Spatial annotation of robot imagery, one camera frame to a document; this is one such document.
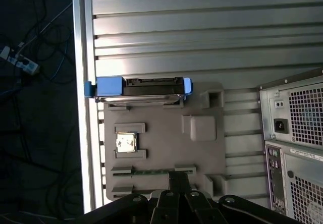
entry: dark floor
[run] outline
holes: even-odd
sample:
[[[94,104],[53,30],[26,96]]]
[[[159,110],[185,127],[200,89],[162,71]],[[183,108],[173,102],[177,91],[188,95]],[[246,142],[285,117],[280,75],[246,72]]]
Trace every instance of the dark floor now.
[[[44,12],[42,0],[34,1],[38,17],[41,18]],[[46,25],[71,1],[46,0],[47,17],[41,25]],[[13,46],[17,46],[29,28],[35,24],[36,16],[33,0],[1,0],[0,5],[2,50],[9,43],[4,35],[13,41]],[[59,26],[44,36],[45,39],[57,42],[68,38],[68,27],[73,30],[72,8],[64,12],[53,25]],[[56,72],[63,57],[58,48],[64,52],[65,46],[65,43],[43,43],[38,50],[38,59],[50,55],[53,51],[55,53],[48,60],[38,61],[42,74],[32,77],[26,77],[19,69],[14,70],[13,65],[5,60],[0,61],[0,223],[60,223],[57,217],[74,218],[82,214],[73,37],[67,50],[71,60],[64,60],[55,81],[74,80],[61,85],[50,82],[43,75],[51,78]],[[23,55],[37,61],[34,52],[34,49],[26,49]],[[13,87],[19,90],[3,94]],[[32,165],[30,160],[29,163],[23,162],[26,157],[22,147],[24,142],[29,148],[32,162],[51,170]],[[39,219],[22,211],[54,218]]]

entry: ventilation grille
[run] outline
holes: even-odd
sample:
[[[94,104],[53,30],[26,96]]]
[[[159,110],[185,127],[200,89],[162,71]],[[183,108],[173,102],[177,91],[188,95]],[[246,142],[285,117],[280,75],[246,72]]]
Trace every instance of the ventilation grille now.
[[[294,218],[305,224],[322,224],[323,187],[295,177],[291,190]]]
[[[293,137],[322,146],[323,88],[292,92],[289,96]]]

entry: power strip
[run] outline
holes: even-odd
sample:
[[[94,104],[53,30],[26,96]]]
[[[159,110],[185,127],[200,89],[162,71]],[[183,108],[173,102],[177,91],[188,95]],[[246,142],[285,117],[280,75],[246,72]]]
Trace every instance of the power strip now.
[[[22,55],[19,55],[18,58],[11,57],[10,56],[10,47],[8,47],[8,46],[6,46],[2,50],[0,57],[3,58],[4,60],[7,60],[12,65],[14,65],[18,68],[21,68],[27,74],[35,75],[39,72],[40,66],[37,63],[33,62],[32,60],[30,60]]]

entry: aluminum frame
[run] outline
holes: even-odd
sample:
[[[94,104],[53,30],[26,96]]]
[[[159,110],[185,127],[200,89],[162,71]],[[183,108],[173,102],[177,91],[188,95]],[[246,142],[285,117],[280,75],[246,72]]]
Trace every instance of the aluminum frame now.
[[[84,213],[103,206],[98,105],[84,95],[84,82],[95,82],[91,0],[73,0],[74,38]]]

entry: label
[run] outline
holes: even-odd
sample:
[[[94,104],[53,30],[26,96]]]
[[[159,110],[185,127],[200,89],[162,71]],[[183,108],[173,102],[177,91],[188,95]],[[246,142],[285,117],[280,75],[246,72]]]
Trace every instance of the label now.
[[[323,162],[322,156],[318,156],[318,155],[315,155],[315,154],[312,154],[309,152],[304,152],[304,151],[300,151],[300,150],[296,150],[296,149],[291,148],[291,153]]]

